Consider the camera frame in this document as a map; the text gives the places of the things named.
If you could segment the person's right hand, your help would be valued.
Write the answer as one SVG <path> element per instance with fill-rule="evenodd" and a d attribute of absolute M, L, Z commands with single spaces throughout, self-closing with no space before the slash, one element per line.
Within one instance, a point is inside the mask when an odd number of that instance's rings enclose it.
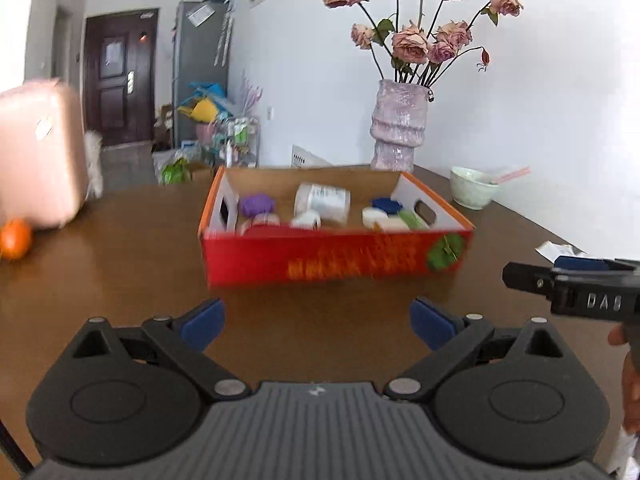
<path fill-rule="evenodd" d="M 623 325 L 617 325 L 608 334 L 608 343 L 613 347 L 627 344 Z M 625 356 L 622 370 L 622 393 L 624 420 L 627 434 L 638 434 L 640 427 L 639 372 L 634 367 L 631 351 Z"/>

